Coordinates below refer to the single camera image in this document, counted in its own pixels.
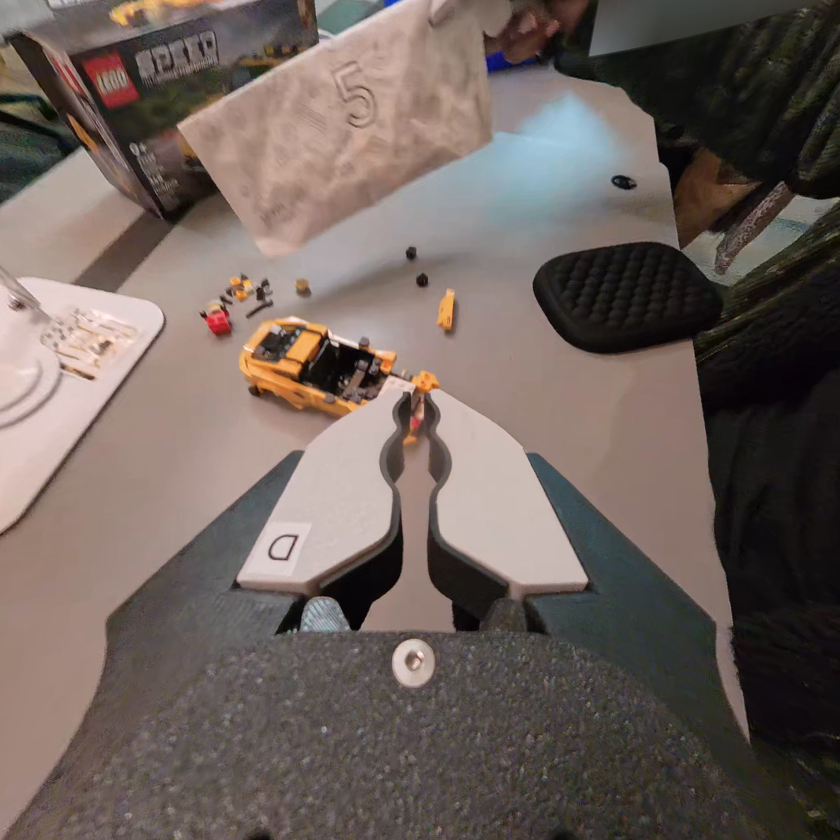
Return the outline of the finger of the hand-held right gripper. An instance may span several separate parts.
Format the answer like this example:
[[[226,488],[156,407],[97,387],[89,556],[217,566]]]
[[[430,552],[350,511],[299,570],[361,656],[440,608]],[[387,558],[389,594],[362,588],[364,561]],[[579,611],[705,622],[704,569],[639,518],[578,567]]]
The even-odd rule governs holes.
[[[513,17],[510,1],[430,1],[428,23],[436,27],[455,15],[472,16],[481,32],[501,32]]]

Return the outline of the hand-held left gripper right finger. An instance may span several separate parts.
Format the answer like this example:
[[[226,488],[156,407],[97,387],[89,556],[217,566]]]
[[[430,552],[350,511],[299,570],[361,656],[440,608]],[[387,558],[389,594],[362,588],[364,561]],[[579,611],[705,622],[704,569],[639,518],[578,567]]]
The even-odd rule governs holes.
[[[434,585],[452,601],[584,591],[589,578],[519,441],[446,392],[427,410]]]

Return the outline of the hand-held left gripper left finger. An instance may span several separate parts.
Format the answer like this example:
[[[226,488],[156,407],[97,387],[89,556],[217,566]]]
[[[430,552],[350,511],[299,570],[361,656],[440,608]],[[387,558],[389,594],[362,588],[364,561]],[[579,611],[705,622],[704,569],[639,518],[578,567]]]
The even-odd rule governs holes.
[[[292,470],[237,574],[243,590],[320,592],[402,534],[407,392],[389,391],[335,421]]]

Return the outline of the small yellow lego piece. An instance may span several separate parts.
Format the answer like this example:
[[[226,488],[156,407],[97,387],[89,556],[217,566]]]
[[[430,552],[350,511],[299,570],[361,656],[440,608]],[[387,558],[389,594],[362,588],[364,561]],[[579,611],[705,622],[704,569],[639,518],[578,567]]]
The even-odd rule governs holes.
[[[408,431],[404,437],[405,445],[417,443],[424,426],[426,397],[431,391],[439,388],[436,375],[428,371],[421,371],[415,375],[412,378],[412,384],[414,385],[412,408]]]

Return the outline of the yellow lego car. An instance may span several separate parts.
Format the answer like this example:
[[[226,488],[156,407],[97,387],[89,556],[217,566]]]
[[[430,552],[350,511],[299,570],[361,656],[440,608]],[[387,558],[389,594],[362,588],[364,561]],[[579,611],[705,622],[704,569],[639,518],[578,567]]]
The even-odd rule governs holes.
[[[264,321],[244,345],[238,368],[248,393],[270,395],[299,411],[344,417],[389,391],[413,393],[417,374],[399,372],[396,352],[367,338],[345,339],[297,317]]]

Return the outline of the white numbered paper bag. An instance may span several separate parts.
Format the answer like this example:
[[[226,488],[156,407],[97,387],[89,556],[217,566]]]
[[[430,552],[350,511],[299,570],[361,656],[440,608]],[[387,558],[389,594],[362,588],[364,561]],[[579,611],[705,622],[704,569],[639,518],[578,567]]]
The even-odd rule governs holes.
[[[485,33],[397,2],[178,125],[269,258],[492,137]]]

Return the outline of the person's right forearm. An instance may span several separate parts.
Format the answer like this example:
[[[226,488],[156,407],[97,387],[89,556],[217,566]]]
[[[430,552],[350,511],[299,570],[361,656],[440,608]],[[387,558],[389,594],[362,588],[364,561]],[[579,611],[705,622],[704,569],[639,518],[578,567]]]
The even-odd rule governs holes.
[[[677,45],[586,57],[567,48],[558,71],[623,90],[752,181],[838,197],[838,48],[749,58],[740,48]]]

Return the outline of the black lego box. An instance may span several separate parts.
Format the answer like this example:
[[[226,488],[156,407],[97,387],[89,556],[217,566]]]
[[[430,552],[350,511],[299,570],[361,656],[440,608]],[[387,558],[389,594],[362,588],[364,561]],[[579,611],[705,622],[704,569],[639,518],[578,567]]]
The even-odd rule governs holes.
[[[6,35],[100,172],[173,219],[215,192],[179,124],[319,41],[313,1],[49,2]]]

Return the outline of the white monitor stand base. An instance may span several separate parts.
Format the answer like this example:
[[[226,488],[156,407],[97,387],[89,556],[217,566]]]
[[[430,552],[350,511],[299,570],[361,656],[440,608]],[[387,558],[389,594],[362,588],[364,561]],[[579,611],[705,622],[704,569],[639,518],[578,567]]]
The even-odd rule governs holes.
[[[40,342],[42,329],[70,308],[99,310],[144,337],[96,381],[64,373]],[[2,269],[1,533],[32,507],[163,330],[150,301]]]

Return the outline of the person's dark clothed body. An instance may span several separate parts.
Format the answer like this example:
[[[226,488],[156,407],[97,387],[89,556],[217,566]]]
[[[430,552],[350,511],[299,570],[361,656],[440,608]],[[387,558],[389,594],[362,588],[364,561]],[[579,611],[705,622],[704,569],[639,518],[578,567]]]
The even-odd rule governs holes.
[[[838,236],[835,203],[695,341],[733,654],[786,838],[838,838]]]

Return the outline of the clear plastic parts bag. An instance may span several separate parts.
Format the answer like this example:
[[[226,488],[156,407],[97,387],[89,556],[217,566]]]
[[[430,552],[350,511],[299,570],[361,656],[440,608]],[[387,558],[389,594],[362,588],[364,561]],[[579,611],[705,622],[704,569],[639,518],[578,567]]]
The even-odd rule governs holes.
[[[106,312],[70,308],[50,320],[39,340],[64,373],[94,382],[143,337],[143,330]]]

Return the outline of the grey metal bar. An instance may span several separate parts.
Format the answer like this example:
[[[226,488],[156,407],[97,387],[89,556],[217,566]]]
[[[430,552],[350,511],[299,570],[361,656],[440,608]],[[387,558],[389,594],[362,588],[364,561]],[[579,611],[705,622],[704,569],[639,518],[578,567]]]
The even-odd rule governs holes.
[[[785,182],[778,182],[772,188],[764,188],[761,195],[749,197],[747,210],[737,216],[716,249],[714,270],[717,276],[724,276],[735,259],[751,244],[795,198]]]

